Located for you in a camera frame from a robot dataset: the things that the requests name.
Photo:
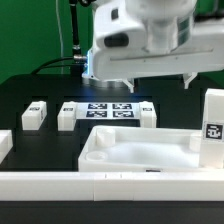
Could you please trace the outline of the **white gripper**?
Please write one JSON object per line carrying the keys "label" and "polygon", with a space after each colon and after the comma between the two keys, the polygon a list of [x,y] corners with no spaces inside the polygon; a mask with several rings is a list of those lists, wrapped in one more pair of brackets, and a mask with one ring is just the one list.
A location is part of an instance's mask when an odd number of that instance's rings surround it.
{"label": "white gripper", "polygon": [[189,40],[165,55],[135,49],[94,50],[91,71],[100,80],[122,80],[130,93],[128,79],[183,74],[184,88],[198,73],[224,69],[224,23],[199,23]]}

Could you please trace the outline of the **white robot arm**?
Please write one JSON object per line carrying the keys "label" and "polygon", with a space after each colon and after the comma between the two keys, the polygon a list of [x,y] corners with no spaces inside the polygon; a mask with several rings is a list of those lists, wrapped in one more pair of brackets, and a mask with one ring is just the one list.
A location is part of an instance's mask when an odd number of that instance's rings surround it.
{"label": "white robot arm", "polygon": [[224,70],[224,17],[194,16],[197,0],[94,0],[85,79],[123,82]]}

